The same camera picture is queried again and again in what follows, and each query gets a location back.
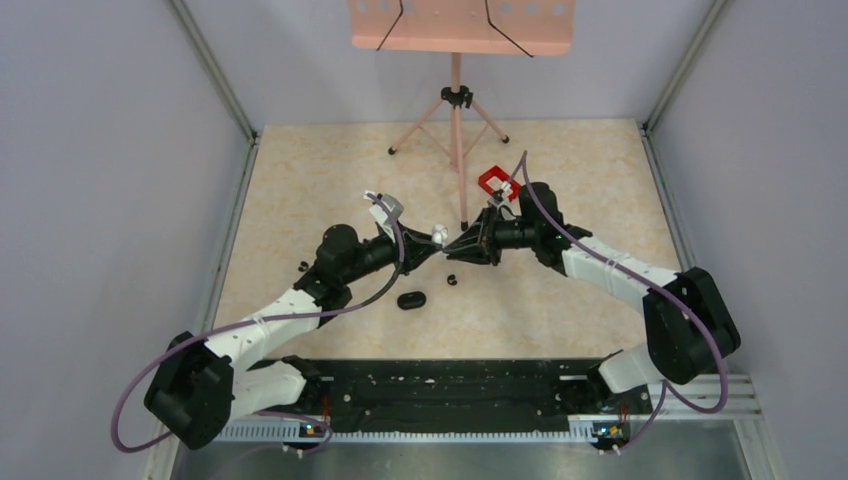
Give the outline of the white earbud charging case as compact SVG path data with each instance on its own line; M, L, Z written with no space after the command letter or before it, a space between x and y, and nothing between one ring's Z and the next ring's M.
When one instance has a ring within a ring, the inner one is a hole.
M446 245L448 243L449 233L448 229L441 224L436 224L431 229L431 241L439 244Z

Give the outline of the black oval case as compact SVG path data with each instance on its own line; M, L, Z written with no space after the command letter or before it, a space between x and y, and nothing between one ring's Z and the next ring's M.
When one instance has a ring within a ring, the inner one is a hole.
M418 309L427 303L427 296L422 291L406 292L398 296L396 303L404 311Z

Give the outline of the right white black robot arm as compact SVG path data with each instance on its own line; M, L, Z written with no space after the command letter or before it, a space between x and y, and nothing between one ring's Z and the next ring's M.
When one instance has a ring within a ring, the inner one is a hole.
M739 332L706 270L652 266L564 223L557 197L544 182L523 186L518 199L516 218L486 207L445 253L450 260L495 266L507 249L530 249L542 265L592 284L642 315L645 342L590 368L586 397L594 409L612 412L627 391L644 384L686 384L717 371L716 360L739 349Z

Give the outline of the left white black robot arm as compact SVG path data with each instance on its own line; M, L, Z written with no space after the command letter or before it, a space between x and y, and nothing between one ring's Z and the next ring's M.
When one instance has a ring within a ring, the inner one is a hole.
M272 301L243 321L207 337L175 337L144 396L145 408L186 447L209 444L232 420L288 405L308 413L319 404L320 386L288 361L259 363L297 336L354 311L353 282L391 266L398 278L439 253L447 243L441 225L423 233L403 225L359 239L346 224L329 227L313 265Z

